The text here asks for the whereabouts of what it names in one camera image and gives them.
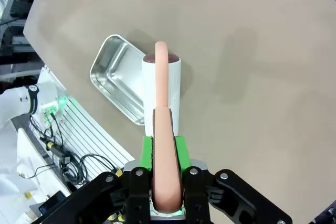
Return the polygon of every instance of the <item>silver rectangular tray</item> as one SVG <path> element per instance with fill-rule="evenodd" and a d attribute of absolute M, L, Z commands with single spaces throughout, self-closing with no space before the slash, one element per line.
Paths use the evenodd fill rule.
<path fill-rule="evenodd" d="M 90 70 L 93 85 L 125 116 L 144 125 L 141 61 L 145 56 L 119 35 L 104 41 Z"/>

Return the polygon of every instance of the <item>green pad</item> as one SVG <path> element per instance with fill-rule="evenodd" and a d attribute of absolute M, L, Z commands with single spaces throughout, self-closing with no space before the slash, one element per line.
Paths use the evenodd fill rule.
<path fill-rule="evenodd" d="M 151 136 L 144 136 L 139 166 L 144 167 L 148 171 L 151 171 L 153 164 L 152 161 L 153 161 L 153 138 Z"/>
<path fill-rule="evenodd" d="M 191 161 L 189 158 L 189 153 L 187 149 L 187 145 L 185 143 L 184 137 L 183 136 L 176 136 L 175 137 L 175 142 L 176 142 L 176 150 L 177 150 L 177 155 L 178 155 L 178 162 L 180 163 L 181 167 L 181 176 L 183 172 L 191 166 Z"/>

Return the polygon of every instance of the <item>beige table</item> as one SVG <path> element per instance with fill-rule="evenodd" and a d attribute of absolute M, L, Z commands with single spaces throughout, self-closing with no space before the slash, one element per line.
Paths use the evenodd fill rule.
<path fill-rule="evenodd" d="M 24 30 L 80 104 L 135 158 L 136 126 L 91 84 L 104 39 L 182 60 L 180 134 L 307 223 L 336 199 L 334 0 L 35 0 Z M 215 223 L 230 223 L 212 210 Z"/>

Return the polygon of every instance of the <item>black band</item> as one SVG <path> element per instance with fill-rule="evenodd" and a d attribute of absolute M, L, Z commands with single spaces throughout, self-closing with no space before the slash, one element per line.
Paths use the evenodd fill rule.
<path fill-rule="evenodd" d="M 40 91 L 36 85 L 26 86 L 30 98 L 29 114 L 35 114 L 37 110 L 37 93 Z"/>

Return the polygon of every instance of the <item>peach-colored handle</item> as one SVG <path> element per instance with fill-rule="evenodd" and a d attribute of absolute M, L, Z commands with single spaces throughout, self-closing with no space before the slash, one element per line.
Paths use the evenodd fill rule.
<path fill-rule="evenodd" d="M 182 205 L 179 164 L 168 108 L 168 75 L 167 44 L 157 42 L 155 44 L 153 199 L 155 209 L 164 213 L 176 212 Z"/>

